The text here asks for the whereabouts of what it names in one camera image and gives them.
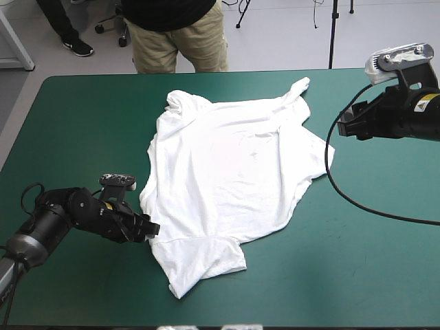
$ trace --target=person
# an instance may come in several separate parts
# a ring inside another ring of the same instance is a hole
[[[85,0],[71,0],[72,4],[79,4]],[[77,56],[90,56],[94,49],[82,41],[66,15],[61,0],[36,0],[43,11],[49,24],[61,37],[64,47],[71,50]]]
[[[175,73],[180,51],[196,72],[228,70],[221,0],[122,0],[139,73]]]

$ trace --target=black sneaker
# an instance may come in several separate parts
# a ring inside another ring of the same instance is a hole
[[[86,57],[94,53],[94,49],[79,38],[70,42],[63,41],[63,45],[77,56]]]

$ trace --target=black pants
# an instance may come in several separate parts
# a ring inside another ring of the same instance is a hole
[[[60,0],[36,0],[36,2],[61,40],[70,42],[78,38],[78,31],[72,27]]]

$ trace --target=warning label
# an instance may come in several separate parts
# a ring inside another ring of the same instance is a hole
[[[435,98],[436,96],[438,96],[440,94],[428,94],[425,95],[423,98],[421,98],[419,100],[419,102],[417,102],[415,108],[414,108],[414,112],[425,112],[426,108],[429,105],[429,102]]]

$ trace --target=green table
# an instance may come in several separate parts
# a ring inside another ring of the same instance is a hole
[[[0,242],[26,219],[19,198],[35,181],[49,189],[94,190],[103,173],[129,173],[138,189],[126,200],[139,209],[150,168],[146,149],[168,92],[183,89],[214,102],[272,98],[303,76],[311,79],[305,126],[322,138],[368,83],[361,69],[47,79],[0,173]],[[354,198],[380,210],[438,218],[438,144],[335,136],[333,145],[335,179]],[[119,245],[72,230],[48,262],[21,281],[10,323],[440,324],[439,229],[362,212],[336,195],[326,177],[310,187],[284,230],[243,250],[248,270],[203,280],[177,300],[147,244]]]

